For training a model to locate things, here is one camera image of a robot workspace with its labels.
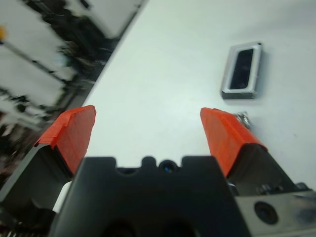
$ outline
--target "screw hole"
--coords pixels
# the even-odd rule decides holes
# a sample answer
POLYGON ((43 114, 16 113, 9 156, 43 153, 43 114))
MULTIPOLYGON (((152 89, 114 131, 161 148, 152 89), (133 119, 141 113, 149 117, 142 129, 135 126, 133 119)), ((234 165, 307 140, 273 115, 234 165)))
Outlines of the screw hole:
POLYGON ((276 210, 270 204, 259 201, 255 204, 255 212, 260 220, 263 222, 274 225, 278 222, 276 210))

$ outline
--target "rectangular electronic component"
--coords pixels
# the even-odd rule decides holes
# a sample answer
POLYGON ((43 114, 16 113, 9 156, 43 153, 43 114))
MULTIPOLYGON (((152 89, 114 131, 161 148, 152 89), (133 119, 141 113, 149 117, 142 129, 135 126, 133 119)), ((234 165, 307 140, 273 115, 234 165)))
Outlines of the rectangular electronic component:
POLYGON ((231 47, 222 84, 223 99, 253 99, 262 45, 259 42, 231 47))

